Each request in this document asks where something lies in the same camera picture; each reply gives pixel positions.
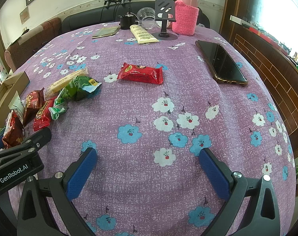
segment phone case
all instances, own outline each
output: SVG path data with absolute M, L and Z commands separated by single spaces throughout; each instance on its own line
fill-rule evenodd
M 212 64 L 211 64 L 211 62 L 209 61 L 209 58 L 206 56 L 206 54 L 204 53 L 204 51 L 203 51 L 203 49 L 201 48 L 201 46 L 199 45 L 199 43 L 198 43 L 198 41 L 199 40 L 197 40 L 196 42 L 195 42 L 195 44 L 197 45 L 197 47 L 198 47 L 198 49 L 201 51 L 201 53 L 203 54 L 203 56 L 204 56 L 204 59 L 205 59 L 205 61 L 206 61 L 206 63 L 207 63 L 207 65 L 208 65 L 208 67 L 209 67 L 209 70 L 210 70 L 210 72 L 211 72 L 211 74 L 212 74 L 212 76 L 213 76 L 213 78 L 214 78 L 214 80 L 217 82 L 217 83 L 227 83 L 227 84 L 234 84 L 234 85 L 240 85 L 240 86 L 246 86 L 247 85 L 247 79 L 246 79 L 246 77 L 244 76 L 244 78 L 245 78 L 245 80 L 246 80 L 246 82 L 243 82 L 243 81 L 236 81 L 236 80 L 227 80 L 227 79 L 223 79 L 223 78 L 221 78 L 221 77 L 219 77 L 217 74 L 216 74 L 216 71 L 215 71 L 215 69 L 214 69 L 214 67 L 212 66 Z

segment floral tablecloth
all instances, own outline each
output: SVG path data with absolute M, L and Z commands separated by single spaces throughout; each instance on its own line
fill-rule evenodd
M 138 44 L 129 30 L 91 38 L 100 28 L 117 24 L 58 36 L 17 70 L 30 79 L 22 99 L 81 68 L 103 83 L 97 96 L 69 102 L 67 112 L 51 123 L 52 140 L 39 152 L 45 168 L 38 177 L 64 171 L 93 147 L 98 163 L 73 203 L 96 235 L 199 236 L 223 204 L 198 162 L 200 150 L 209 147 L 232 171 L 254 178 L 270 175 L 281 235 L 286 233 L 295 197 L 293 153 L 253 67 L 218 33 L 199 26 L 192 37 L 148 45 Z M 222 44 L 249 84 L 217 84 L 196 40 Z M 162 67 L 163 84 L 117 80 L 124 62 Z M 26 131 L 33 133 L 33 123 Z M 21 191 L 22 186 L 10 191 L 15 211 Z

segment red candy bar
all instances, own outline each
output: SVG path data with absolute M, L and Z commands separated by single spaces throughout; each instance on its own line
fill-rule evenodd
M 55 98 L 46 101 L 41 109 L 37 112 L 33 123 L 34 131 L 38 131 L 50 125 L 52 117 L 49 111 L 49 107 L 52 107 L 54 105 L 54 100 Z
M 153 68 L 124 63 L 117 79 L 161 84 L 163 83 L 162 67 Z

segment cardboard box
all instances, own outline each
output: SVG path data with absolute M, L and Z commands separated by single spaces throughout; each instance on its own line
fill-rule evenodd
M 15 92 L 18 91 L 19 95 L 21 95 L 29 82 L 30 80 L 26 73 L 21 72 L 9 77 L 0 85 L 0 128 L 5 125 L 10 112 L 8 105 Z

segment smartphone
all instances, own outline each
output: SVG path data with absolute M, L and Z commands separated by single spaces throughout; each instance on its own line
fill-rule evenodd
M 217 83 L 241 86 L 245 86 L 248 83 L 237 64 L 219 43 L 197 40 L 195 44 L 203 54 Z

